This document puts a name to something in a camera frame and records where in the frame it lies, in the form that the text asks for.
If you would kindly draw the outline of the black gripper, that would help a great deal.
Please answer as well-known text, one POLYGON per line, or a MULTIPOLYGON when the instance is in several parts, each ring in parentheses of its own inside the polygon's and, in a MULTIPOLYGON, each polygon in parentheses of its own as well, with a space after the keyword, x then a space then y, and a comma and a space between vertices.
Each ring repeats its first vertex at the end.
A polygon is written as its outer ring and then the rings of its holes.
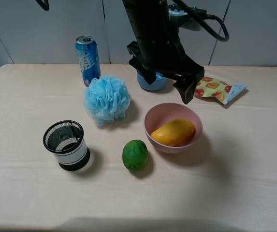
POLYGON ((153 62, 148 63, 144 60, 137 41, 127 45, 127 49, 132 55, 129 64, 149 85, 156 81, 156 73, 161 73, 164 77, 175 81, 173 86, 178 90, 184 104, 188 104, 193 99, 197 82, 204 77, 203 66, 188 56, 174 58, 166 48, 156 54, 153 62))

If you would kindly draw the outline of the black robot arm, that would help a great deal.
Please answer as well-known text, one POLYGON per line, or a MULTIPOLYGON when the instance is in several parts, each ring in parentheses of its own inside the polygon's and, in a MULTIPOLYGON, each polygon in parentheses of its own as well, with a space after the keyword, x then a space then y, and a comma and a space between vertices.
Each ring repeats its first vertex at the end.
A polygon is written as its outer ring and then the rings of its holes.
POLYGON ((169 19, 165 0, 125 0, 136 40, 127 45, 133 66, 148 84, 156 81, 156 74, 175 81, 182 102, 189 103, 204 68, 194 62, 181 44, 179 28, 169 19))

